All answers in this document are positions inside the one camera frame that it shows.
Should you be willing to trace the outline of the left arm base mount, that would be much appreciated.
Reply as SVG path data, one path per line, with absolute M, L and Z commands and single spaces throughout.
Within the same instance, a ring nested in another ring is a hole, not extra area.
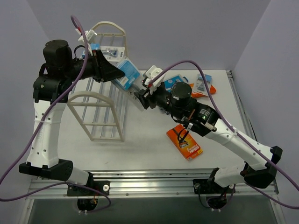
M 70 184 L 67 189 L 67 196 L 108 196 L 110 192 L 110 181 L 92 181 L 86 185 Z

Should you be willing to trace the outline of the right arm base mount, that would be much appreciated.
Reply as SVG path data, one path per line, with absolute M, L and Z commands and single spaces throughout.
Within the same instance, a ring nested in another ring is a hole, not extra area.
M 193 189 L 194 193 L 197 195 L 206 195 L 206 194 L 218 194 L 221 195 L 222 193 L 229 194 L 235 193 L 235 190 L 230 187 L 221 187 L 220 185 L 208 181 L 207 178 L 203 179 L 193 179 Z

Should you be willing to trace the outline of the blue Gillette razor blister pack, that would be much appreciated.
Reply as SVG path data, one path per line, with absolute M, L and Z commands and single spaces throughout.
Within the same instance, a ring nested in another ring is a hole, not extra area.
M 125 47 L 103 46 L 99 43 L 91 43 L 89 45 L 89 54 L 96 50 L 100 50 L 105 59 L 113 63 L 118 63 L 125 56 Z

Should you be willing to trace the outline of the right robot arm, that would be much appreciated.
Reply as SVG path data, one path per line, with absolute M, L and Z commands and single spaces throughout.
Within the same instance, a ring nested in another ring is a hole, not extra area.
M 275 180 L 277 170 L 274 166 L 281 159 L 283 150 L 277 146 L 265 146 L 230 124 L 225 124 L 215 109 L 199 103 L 191 93 L 189 84 L 179 82 L 170 91 L 160 84 L 153 93 L 149 89 L 141 89 L 134 95 L 144 109 L 158 106 L 184 128 L 223 145 L 244 159 L 245 164 L 241 167 L 214 168 L 207 181 L 210 191 L 217 193 L 238 183 L 267 188 Z

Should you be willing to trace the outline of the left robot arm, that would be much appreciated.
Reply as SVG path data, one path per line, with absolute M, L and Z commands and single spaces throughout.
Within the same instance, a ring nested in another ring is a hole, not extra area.
M 30 139 L 30 152 L 19 165 L 22 174 L 78 184 L 78 191 L 88 196 L 94 191 L 93 175 L 75 168 L 70 160 L 58 157 L 58 137 L 68 94 L 82 79 L 107 82 L 123 77 L 123 71 L 112 65 L 100 50 L 85 54 L 84 59 L 72 57 L 65 40 L 53 40 L 43 49 L 45 63 L 33 84 L 35 131 Z

